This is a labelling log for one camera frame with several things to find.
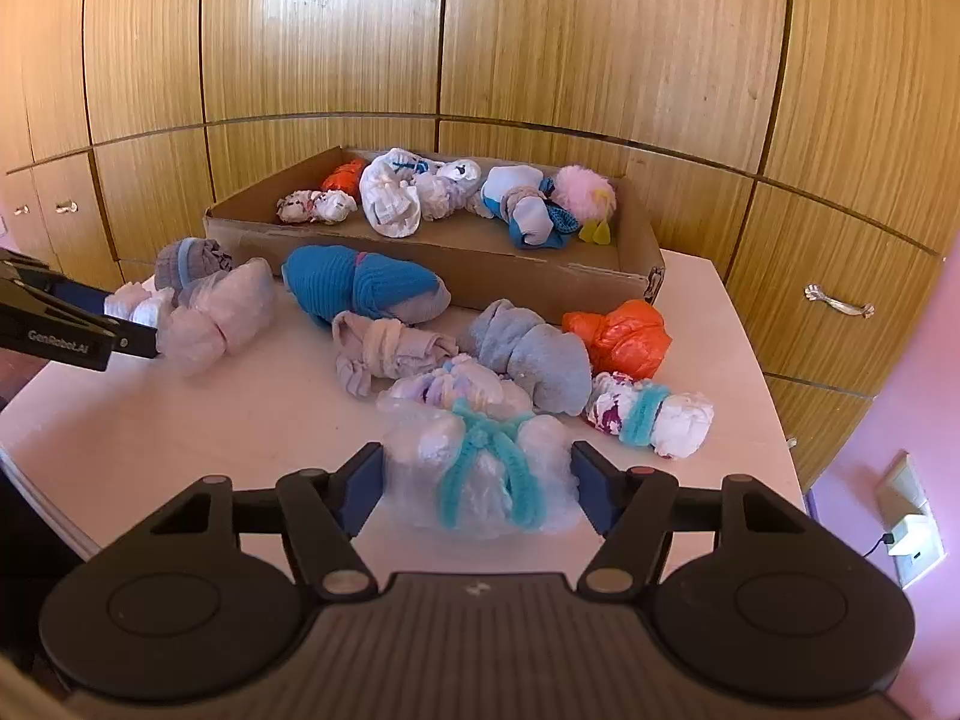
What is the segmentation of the bubble wrap bundle teal tie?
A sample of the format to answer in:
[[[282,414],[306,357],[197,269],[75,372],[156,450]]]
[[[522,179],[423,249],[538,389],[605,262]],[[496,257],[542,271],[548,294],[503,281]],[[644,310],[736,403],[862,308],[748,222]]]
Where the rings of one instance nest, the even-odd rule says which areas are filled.
[[[563,533],[579,518],[573,439],[548,415],[495,418],[384,395],[384,502],[414,527],[475,539]]]

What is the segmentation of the grey sock blue band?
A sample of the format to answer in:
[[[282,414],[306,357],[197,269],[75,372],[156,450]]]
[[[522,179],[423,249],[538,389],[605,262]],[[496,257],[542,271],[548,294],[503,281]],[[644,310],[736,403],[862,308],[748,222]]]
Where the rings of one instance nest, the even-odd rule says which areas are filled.
[[[233,257],[215,239],[183,238],[167,244],[155,260],[155,288],[179,294],[194,281],[233,268]]]

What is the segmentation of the lilac sock bundle cream tie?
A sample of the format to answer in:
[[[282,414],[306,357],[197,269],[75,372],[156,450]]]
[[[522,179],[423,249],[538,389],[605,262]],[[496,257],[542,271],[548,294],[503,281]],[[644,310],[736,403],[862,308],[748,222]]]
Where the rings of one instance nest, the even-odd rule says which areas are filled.
[[[348,310],[335,316],[331,332],[338,382],[358,398],[370,394],[374,379],[418,376],[459,355],[459,346],[449,335]]]

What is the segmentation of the pink plastic bundle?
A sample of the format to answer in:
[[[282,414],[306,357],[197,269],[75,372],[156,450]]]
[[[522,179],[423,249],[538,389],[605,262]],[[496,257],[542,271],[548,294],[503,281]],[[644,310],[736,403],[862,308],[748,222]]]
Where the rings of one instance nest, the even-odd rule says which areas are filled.
[[[184,289],[178,307],[160,321],[156,349],[183,374],[200,374],[244,351],[272,325],[275,312],[274,273],[267,260],[254,257]]]

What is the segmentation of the pale lilac bundle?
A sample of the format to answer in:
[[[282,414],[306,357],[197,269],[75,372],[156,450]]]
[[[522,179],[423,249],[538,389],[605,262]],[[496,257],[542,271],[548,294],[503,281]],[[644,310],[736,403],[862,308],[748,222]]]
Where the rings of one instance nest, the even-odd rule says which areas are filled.
[[[448,359],[431,371],[396,380],[382,396],[448,411],[459,400],[464,400],[475,413],[493,419],[511,419],[534,411],[523,387],[466,353]]]

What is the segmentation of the white knit sock bundle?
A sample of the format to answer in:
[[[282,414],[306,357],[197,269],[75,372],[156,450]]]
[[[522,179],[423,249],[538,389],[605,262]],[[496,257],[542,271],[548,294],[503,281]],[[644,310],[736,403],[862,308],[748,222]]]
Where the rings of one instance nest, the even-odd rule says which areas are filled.
[[[366,220],[384,238],[413,236],[423,221],[457,211],[478,211],[483,169],[467,158],[430,160],[406,149],[379,154],[361,172],[359,195]]]

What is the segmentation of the orange sock bundle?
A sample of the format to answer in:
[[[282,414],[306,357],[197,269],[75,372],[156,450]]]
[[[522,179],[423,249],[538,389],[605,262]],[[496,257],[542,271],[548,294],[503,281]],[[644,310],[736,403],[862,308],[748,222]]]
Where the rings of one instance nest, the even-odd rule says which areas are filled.
[[[324,192],[343,192],[353,197],[353,199],[359,199],[359,179],[361,179],[361,174],[363,174],[364,168],[368,165],[366,161],[361,158],[355,158],[354,160],[347,161],[346,163],[337,166],[334,171],[325,177],[320,188]]]

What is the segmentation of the floral white bundle teal tie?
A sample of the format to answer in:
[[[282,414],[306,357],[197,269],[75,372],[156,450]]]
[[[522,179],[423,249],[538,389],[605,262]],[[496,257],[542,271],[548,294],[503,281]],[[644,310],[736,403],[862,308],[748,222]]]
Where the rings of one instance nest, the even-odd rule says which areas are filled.
[[[651,379],[601,372],[592,379],[584,419],[620,444],[688,458],[708,436],[715,407],[702,394],[677,394]]]

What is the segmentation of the white diaper bundle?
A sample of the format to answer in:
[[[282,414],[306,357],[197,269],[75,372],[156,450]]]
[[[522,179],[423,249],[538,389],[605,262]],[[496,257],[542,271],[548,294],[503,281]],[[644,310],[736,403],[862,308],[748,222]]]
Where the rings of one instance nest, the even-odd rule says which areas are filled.
[[[160,328],[174,309],[174,289],[153,289],[146,283],[125,283],[104,300],[104,313],[114,319]]]

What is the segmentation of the grey sock bundle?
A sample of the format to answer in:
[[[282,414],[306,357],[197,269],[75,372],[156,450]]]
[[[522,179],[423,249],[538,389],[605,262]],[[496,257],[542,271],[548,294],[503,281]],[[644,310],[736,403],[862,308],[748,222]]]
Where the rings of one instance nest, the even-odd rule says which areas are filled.
[[[509,299],[493,301],[457,343],[482,366],[517,383],[537,410],[579,416],[589,400],[592,369],[584,341]]]

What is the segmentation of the orange plastic bundle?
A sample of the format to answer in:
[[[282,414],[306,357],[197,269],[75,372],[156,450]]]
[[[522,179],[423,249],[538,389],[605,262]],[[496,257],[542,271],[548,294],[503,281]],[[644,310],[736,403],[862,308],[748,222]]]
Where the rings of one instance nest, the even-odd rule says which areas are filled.
[[[629,299],[608,314],[566,312],[562,328],[584,341],[592,371],[652,379],[669,351],[664,317],[642,299]]]

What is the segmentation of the small floral sock bundle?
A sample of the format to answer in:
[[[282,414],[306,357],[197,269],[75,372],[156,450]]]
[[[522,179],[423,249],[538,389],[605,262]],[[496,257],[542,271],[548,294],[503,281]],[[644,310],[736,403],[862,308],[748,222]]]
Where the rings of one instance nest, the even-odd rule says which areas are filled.
[[[285,224],[340,224],[356,210],[356,200],[342,190],[295,190],[275,203]]]

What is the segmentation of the pink fluffy pompom toy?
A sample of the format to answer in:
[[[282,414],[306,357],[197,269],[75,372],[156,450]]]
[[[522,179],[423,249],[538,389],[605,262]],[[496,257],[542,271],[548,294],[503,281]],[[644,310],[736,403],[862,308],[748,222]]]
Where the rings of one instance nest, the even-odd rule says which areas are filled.
[[[610,221],[617,197],[608,180],[587,167],[560,167],[553,177],[551,199],[581,223]]]

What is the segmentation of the white blue sock bundle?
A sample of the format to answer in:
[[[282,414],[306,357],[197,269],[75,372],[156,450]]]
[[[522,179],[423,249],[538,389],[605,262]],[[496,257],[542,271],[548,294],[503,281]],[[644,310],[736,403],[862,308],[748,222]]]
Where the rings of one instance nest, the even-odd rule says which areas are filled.
[[[517,249],[563,249],[581,223],[553,203],[553,182],[527,164],[494,166],[480,188],[483,208],[508,227]]]

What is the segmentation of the white wall socket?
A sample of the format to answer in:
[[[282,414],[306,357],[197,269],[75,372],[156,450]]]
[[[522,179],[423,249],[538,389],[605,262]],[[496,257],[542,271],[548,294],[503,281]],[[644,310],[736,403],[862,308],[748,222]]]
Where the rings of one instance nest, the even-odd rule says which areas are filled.
[[[878,516],[893,541],[887,554],[902,589],[926,577],[946,559],[939,523],[908,452],[900,452],[875,486]]]

